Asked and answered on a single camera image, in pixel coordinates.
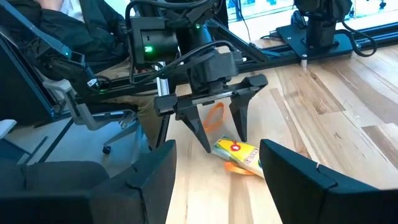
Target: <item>orange ring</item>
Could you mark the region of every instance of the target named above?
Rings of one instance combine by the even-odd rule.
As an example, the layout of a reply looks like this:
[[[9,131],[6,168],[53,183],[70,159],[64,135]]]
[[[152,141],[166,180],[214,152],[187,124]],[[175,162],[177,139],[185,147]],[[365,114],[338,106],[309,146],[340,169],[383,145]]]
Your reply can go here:
[[[209,124],[209,123],[210,123],[210,119],[211,119],[211,118],[213,117],[213,115],[216,113],[216,110],[217,110],[218,108],[221,108],[221,109],[223,110],[223,116],[222,116],[222,118],[219,119],[219,120],[217,120],[217,121],[215,121],[215,122],[212,123],[212,124]],[[224,103],[217,103],[217,104],[209,111],[209,113],[208,113],[208,115],[207,115],[205,121],[203,122],[203,128],[205,129],[206,132],[213,131],[213,130],[219,128],[219,127],[223,124],[223,121],[224,121],[225,117],[226,117],[226,112],[225,112],[225,108],[224,108]]]
[[[234,172],[236,174],[254,175],[252,172],[238,167],[238,165],[234,162],[225,162],[224,167],[226,170]]]

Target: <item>leg of person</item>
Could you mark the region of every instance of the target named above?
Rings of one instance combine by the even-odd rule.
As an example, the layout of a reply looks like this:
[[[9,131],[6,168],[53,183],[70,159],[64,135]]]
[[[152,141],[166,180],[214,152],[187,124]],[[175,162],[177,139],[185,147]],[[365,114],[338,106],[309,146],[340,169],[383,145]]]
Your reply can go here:
[[[130,60],[127,59],[111,68],[107,68],[97,75],[102,75],[110,79],[122,78],[129,75]],[[154,107],[154,96],[120,96],[110,100],[107,103],[129,103],[138,106],[137,117],[148,138],[149,146],[156,148],[157,138],[159,136],[162,118],[156,115]]]

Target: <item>black jacket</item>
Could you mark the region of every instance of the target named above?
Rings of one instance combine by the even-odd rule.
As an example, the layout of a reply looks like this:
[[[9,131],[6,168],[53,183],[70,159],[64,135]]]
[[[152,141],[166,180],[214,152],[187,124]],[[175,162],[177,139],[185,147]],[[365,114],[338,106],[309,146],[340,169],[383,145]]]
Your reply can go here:
[[[42,9],[34,0],[8,1],[40,30],[73,51],[84,54],[95,73],[122,62],[128,56],[124,18],[104,0],[80,0],[85,22],[62,12]],[[31,38],[15,21],[8,20],[6,27],[19,39]]]

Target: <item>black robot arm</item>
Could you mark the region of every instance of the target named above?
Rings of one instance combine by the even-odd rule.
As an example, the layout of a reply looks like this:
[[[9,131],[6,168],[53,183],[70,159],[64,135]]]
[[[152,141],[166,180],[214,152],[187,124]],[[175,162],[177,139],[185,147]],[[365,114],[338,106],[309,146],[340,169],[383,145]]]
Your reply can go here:
[[[130,17],[130,10],[134,7],[139,10],[140,16]],[[247,141],[249,101],[268,84],[264,75],[258,75],[247,77],[235,85],[227,85],[232,77],[239,75],[238,65],[244,61],[242,52],[257,61],[265,61],[267,57],[259,49],[244,43],[211,21],[219,7],[218,0],[135,0],[126,8],[133,67],[142,69],[157,62],[166,62],[165,67],[152,73],[147,80],[137,81],[132,73],[131,83],[140,85],[156,77],[171,80],[187,77],[192,94],[156,97],[155,109],[159,116],[175,113],[176,119],[182,120],[192,130],[206,152],[210,152],[211,148],[197,105],[208,105],[230,97],[229,108],[239,137]],[[221,31],[226,40],[214,41],[210,29]],[[227,46],[229,52],[219,53],[216,47],[222,45]]]

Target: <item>wooden tabletop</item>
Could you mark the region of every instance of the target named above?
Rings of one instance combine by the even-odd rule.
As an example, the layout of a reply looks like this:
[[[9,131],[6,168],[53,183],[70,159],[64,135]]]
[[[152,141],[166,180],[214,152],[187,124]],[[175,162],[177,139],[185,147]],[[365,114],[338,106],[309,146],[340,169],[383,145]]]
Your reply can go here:
[[[277,44],[258,40],[261,47]],[[398,188],[398,46],[369,58],[347,56],[241,74],[263,73],[269,84],[249,104],[248,143],[271,139],[338,172],[380,189]],[[177,88],[178,95],[189,85]],[[239,140],[228,105],[222,135]],[[214,105],[199,106],[204,120]],[[167,223],[281,223],[264,179],[225,171],[182,121],[170,119],[177,173]]]

